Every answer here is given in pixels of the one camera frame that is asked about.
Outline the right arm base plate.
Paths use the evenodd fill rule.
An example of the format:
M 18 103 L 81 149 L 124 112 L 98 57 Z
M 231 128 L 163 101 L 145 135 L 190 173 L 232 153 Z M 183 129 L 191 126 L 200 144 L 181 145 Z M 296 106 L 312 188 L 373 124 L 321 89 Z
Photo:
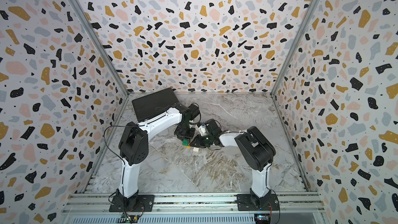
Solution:
M 280 205 L 276 194 L 267 194 L 262 198 L 251 194 L 236 195 L 239 211 L 279 211 Z

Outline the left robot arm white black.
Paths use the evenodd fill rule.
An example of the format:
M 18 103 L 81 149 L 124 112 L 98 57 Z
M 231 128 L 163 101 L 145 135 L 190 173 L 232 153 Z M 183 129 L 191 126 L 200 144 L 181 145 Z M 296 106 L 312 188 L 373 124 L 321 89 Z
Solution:
M 174 135 L 188 146 L 195 134 L 193 121 L 200 115 L 200 108 L 195 103 L 188 107 L 173 103 L 165 108 L 156 107 L 152 115 L 144 117 L 143 121 L 130 122 L 125 126 L 119 142 L 122 175 L 116 192 L 116 197 L 122 203 L 137 201 L 138 176 L 141 163 L 149 153 L 149 141 L 160 132 L 176 125 Z

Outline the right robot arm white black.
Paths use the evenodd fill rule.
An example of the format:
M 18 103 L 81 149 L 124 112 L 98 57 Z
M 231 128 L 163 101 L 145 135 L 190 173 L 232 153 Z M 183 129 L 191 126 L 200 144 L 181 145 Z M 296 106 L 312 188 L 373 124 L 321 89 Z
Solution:
M 199 133 L 191 141 L 190 146 L 195 148 L 237 147 L 252 171 L 251 205 L 258 210 L 271 206 L 272 190 L 269 186 L 269 173 L 276 150 L 262 132 L 255 126 L 243 131 L 223 131 L 219 122 L 214 119 L 198 123 L 196 128 Z

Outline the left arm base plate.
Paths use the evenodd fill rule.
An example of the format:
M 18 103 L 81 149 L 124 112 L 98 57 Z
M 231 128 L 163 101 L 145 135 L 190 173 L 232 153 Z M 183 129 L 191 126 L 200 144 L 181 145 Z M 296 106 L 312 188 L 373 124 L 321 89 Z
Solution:
M 154 198 L 154 195 L 136 195 L 126 200 L 122 196 L 114 196 L 109 212 L 151 212 Z

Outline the green lego brick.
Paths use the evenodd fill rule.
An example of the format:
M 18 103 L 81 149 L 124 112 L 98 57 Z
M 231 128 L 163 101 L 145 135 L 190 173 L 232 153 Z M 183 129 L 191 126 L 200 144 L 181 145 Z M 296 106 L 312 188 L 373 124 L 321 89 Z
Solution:
M 185 147 L 190 147 L 190 142 L 188 140 L 183 140 L 182 145 Z

